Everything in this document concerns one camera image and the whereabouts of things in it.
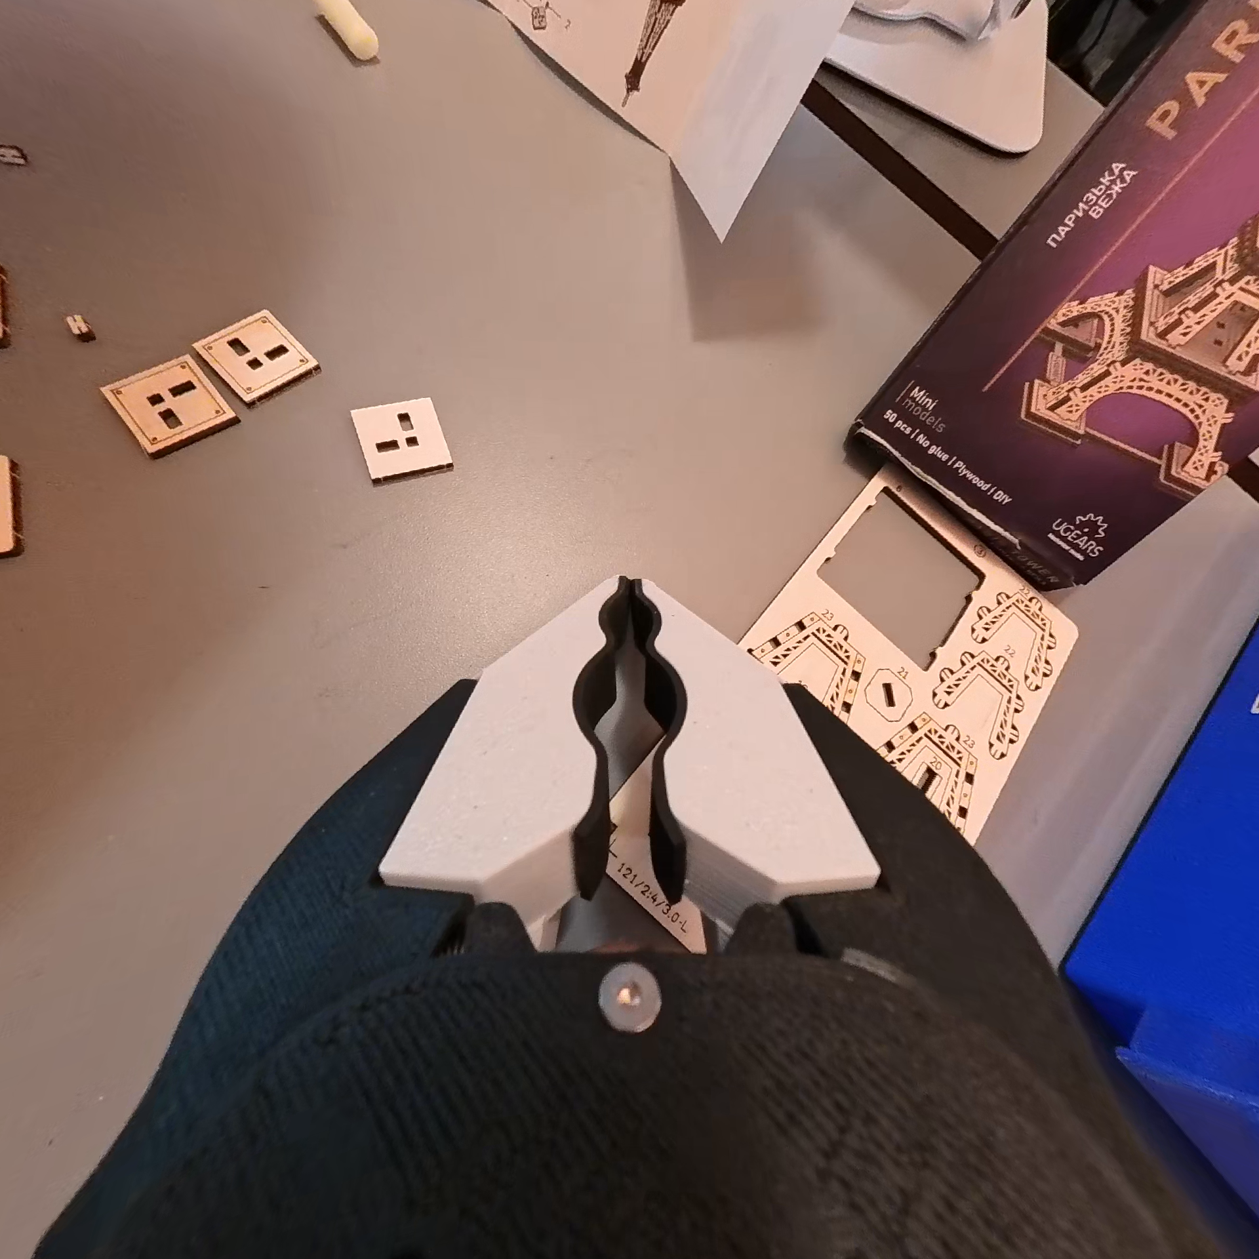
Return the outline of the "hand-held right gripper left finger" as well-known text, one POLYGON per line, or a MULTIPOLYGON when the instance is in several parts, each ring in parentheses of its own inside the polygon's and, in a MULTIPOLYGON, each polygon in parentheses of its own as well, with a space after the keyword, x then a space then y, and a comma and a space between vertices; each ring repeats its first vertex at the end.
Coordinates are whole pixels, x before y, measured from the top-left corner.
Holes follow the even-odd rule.
POLYGON ((612 578, 486 668, 380 876, 462 892, 535 927, 604 880, 609 755, 597 728, 618 698, 628 578, 612 578))

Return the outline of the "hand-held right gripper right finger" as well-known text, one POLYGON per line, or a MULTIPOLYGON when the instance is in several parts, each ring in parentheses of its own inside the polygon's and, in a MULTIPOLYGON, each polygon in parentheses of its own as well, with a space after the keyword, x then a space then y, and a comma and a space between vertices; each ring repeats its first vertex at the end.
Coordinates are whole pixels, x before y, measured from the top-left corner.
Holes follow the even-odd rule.
POLYGON ((777 675, 651 581, 633 629, 663 732, 648 835, 667 901, 732 930, 751 906, 873 889, 877 859, 777 675))

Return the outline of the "wooden tower parts sheet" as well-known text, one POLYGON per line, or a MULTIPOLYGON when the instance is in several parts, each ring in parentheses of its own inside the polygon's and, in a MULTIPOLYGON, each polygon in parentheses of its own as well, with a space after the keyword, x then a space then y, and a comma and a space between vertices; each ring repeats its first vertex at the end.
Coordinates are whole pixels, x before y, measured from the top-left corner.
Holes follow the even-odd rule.
MULTIPOLYGON (((952 524, 909 477, 880 471, 762 614, 739 647, 786 686, 805 689, 976 846, 1026 737, 1075 648, 1076 627, 987 548, 952 524), (933 536, 979 576, 928 666, 910 662, 822 573, 879 506, 933 536)), ((649 873, 646 831, 657 752, 613 798, 609 876, 693 954, 715 952, 751 904, 819 892, 750 892, 729 906, 670 903, 649 873)))

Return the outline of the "slotted wooden square piece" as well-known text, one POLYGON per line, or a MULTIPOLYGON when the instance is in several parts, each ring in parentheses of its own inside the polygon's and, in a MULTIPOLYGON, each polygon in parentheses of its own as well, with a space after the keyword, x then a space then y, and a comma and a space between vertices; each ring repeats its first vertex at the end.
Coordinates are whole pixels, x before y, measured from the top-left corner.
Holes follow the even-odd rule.
POLYGON ((430 399, 356 408, 351 422, 374 483, 453 468, 453 458, 430 399))

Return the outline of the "wooden linked squares piece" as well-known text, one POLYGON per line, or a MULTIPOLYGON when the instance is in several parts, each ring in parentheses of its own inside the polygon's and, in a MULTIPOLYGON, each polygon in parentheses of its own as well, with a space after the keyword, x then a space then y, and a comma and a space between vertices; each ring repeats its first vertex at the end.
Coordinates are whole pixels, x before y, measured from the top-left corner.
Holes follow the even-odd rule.
MULTIPOLYGON (((9 278, 2 269, 2 350, 11 345, 11 300, 9 278)), ((21 552, 20 528, 20 491, 18 474, 14 461, 2 455, 2 558, 17 557, 21 552)))

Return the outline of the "blue bin with white tag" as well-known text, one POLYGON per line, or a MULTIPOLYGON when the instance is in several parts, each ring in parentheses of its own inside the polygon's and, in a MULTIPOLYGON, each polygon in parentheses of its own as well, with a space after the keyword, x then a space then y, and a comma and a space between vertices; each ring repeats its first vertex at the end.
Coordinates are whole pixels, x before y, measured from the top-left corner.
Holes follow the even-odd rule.
POLYGON ((1114 1057, 1258 1209, 1258 632, 1064 960, 1114 1057))

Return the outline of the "bordered wooden square tile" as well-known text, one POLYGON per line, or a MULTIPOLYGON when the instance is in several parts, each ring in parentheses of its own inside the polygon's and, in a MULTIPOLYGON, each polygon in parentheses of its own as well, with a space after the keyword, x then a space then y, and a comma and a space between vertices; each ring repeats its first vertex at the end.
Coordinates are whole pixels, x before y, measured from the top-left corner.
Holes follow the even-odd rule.
POLYGON ((195 341, 194 350, 248 407, 321 369, 267 309, 195 341))
POLYGON ((240 423, 191 356, 111 383, 101 393, 152 459, 240 423))

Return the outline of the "dark puzzle box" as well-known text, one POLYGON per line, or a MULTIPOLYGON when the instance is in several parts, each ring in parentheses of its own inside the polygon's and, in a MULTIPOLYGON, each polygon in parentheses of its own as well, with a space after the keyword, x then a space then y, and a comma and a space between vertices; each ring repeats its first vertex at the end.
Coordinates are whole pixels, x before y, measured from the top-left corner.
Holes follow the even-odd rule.
POLYGON ((1039 590, 1256 494, 1258 4, 1198 4, 862 413, 1039 590))

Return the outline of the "paper instruction sheet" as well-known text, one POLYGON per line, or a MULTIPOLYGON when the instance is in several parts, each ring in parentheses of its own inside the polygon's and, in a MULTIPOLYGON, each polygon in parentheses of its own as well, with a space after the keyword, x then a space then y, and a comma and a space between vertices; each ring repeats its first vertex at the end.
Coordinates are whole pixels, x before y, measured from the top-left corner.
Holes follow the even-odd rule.
POLYGON ((660 149, 723 242, 852 2, 492 2, 660 149))

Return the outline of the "white poster stand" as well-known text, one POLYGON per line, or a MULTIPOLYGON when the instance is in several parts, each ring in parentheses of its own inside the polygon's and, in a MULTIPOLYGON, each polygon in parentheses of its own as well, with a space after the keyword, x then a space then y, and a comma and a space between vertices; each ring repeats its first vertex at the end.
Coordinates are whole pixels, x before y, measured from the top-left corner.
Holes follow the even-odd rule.
POLYGON ((1047 2, 856 2, 826 62, 1000 153, 1045 130, 1047 2))

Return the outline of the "white plastic peg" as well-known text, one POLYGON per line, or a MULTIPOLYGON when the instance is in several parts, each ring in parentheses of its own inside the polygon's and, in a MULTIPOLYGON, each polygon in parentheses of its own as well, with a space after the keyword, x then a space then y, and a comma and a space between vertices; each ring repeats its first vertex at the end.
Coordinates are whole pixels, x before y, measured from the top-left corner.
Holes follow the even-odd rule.
POLYGON ((320 0, 314 2, 314 7, 323 23, 357 62, 374 62, 380 58, 380 38, 354 2, 320 0))

